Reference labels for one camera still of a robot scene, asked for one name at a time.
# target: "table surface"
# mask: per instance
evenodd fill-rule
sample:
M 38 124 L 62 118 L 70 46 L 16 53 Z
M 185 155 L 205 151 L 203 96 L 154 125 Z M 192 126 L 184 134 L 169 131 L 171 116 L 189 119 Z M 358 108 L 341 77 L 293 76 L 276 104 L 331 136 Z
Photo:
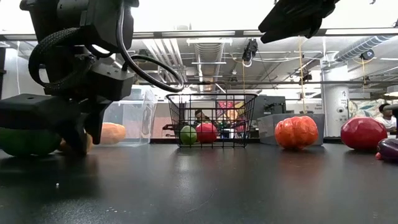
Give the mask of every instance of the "table surface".
M 0 223 L 398 223 L 397 191 L 397 165 L 339 144 L 0 152 Z

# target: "ceiling duct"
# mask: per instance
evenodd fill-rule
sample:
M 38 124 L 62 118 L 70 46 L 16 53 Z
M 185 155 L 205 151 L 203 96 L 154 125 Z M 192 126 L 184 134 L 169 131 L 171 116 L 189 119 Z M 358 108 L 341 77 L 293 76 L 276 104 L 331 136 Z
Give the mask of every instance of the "ceiling duct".
M 393 35 L 365 37 L 335 55 L 336 62 L 346 62 L 393 38 Z
M 217 81 L 220 72 L 220 64 L 224 52 L 224 43 L 197 43 L 195 55 L 198 64 L 200 81 Z M 215 86 L 205 86 L 203 91 L 211 91 Z

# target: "black wire basket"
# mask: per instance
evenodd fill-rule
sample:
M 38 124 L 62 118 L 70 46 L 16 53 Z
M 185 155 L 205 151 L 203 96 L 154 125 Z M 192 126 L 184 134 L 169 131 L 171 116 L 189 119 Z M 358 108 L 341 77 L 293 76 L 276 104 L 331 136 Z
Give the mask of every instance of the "black wire basket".
M 194 93 L 166 97 L 179 147 L 248 144 L 256 94 Z

